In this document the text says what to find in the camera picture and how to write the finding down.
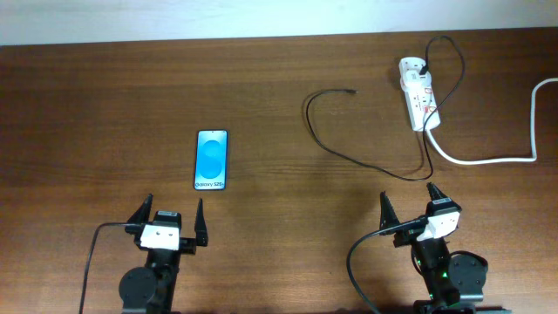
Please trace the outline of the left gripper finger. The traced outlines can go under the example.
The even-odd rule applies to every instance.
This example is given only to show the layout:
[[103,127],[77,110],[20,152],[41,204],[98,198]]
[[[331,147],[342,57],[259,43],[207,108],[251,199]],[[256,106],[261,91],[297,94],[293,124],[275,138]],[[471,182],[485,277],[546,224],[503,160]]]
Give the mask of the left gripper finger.
[[208,228],[205,222],[204,211],[203,211],[203,200],[199,199],[196,217],[194,222],[194,232],[196,245],[199,247],[208,246]]
[[139,208],[127,220],[126,224],[128,226],[141,226],[142,224],[147,223],[150,216],[152,205],[153,205],[153,195],[148,194],[146,199],[139,206]]

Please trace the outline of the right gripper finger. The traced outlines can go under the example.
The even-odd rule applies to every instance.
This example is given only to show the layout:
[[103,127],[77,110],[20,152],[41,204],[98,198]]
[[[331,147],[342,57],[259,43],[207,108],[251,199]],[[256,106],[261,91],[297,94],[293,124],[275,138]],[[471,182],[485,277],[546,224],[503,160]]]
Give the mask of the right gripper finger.
[[426,187],[432,203],[444,203],[450,201],[450,198],[445,195],[434,183],[428,182]]
[[395,213],[394,207],[391,205],[385,191],[380,193],[380,223],[379,229],[382,230],[381,235],[387,236],[395,233],[394,227],[398,226],[400,221]]

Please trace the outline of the blue Galaxy smartphone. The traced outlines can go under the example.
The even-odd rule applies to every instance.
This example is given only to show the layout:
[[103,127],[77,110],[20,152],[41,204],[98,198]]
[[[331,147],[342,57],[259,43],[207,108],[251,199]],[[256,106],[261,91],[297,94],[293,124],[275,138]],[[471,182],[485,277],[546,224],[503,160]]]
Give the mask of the blue Galaxy smartphone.
[[197,134],[194,188],[224,190],[227,177],[228,132],[201,130]]

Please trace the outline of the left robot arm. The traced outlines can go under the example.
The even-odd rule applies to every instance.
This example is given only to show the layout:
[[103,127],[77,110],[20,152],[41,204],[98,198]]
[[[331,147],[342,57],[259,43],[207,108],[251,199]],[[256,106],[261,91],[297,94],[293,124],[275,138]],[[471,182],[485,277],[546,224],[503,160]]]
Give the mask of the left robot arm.
[[180,272],[180,258],[208,246],[208,228],[203,201],[199,201],[194,222],[194,238],[182,237],[181,214],[160,210],[149,218],[153,195],[148,195],[128,219],[125,232],[147,253],[143,266],[125,273],[119,283],[124,313],[164,314],[173,307],[174,290]]

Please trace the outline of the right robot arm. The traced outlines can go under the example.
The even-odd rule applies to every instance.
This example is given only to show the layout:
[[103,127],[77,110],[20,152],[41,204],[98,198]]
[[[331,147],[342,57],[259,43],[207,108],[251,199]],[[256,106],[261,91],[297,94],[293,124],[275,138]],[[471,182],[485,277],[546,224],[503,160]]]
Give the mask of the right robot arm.
[[474,313],[483,300],[487,260],[468,251],[451,252],[446,237],[459,226],[461,206],[429,182],[431,200],[418,218],[400,222],[385,192],[380,194],[380,234],[393,245],[411,247],[412,262],[430,298],[413,304],[416,313]]

